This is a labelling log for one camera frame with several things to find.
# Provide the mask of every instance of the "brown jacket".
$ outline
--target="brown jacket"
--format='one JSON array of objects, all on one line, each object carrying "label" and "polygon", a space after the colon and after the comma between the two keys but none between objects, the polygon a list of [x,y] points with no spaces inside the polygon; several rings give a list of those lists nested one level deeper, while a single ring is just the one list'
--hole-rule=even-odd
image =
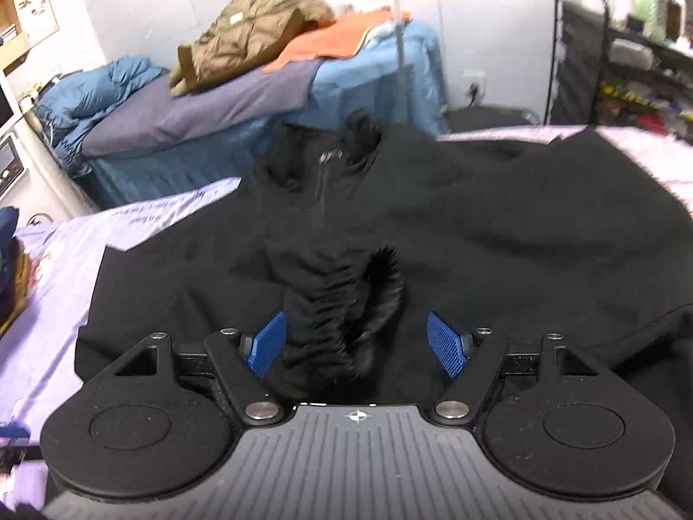
[{"label": "brown jacket", "polygon": [[291,39],[333,19],[323,0],[232,0],[195,43],[178,47],[171,93],[224,84],[275,60]]}]

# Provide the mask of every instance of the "jacket zipper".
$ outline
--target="jacket zipper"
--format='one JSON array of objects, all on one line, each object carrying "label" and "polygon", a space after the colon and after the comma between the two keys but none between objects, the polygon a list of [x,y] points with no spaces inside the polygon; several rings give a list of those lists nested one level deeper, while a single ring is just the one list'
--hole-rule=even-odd
[{"label": "jacket zipper", "polygon": [[323,152],[320,156],[320,166],[317,173],[317,185],[315,187],[315,199],[320,205],[320,218],[325,217],[325,194],[327,192],[327,180],[329,175],[328,164],[335,158],[342,158],[342,151],[338,148]]}]

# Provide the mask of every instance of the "poster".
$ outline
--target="poster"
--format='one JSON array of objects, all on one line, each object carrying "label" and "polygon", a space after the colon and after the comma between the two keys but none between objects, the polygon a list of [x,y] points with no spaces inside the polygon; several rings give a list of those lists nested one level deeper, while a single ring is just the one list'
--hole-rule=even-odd
[{"label": "poster", "polygon": [[58,30],[50,0],[15,0],[19,23],[33,47]]}]

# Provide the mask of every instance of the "wall outlet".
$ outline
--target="wall outlet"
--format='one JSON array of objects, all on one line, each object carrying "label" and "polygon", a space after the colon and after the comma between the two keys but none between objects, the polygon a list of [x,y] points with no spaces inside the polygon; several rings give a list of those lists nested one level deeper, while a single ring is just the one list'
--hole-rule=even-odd
[{"label": "wall outlet", "polygon": [[484,71],[464,71],[462,75],[462,88],[465,93],[469,92],[472,84],[476,84],[479,88],[476,103],[478,104],[486,95],[486,72]]}]

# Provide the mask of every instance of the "blue puffer jacket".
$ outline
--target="blue puffer jacket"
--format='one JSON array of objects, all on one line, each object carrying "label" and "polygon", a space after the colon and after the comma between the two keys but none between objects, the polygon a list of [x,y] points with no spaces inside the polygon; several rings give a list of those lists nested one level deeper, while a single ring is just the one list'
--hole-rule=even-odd
[{"label": "blue puffer jacket", "polygon": [[36,115],[51,138],[55,157],[71,177],[91,169],[82,161],[82,141],[89,130],[164,72],[146,57],[123,57],[72,74],[46,92],[35,106]]}]

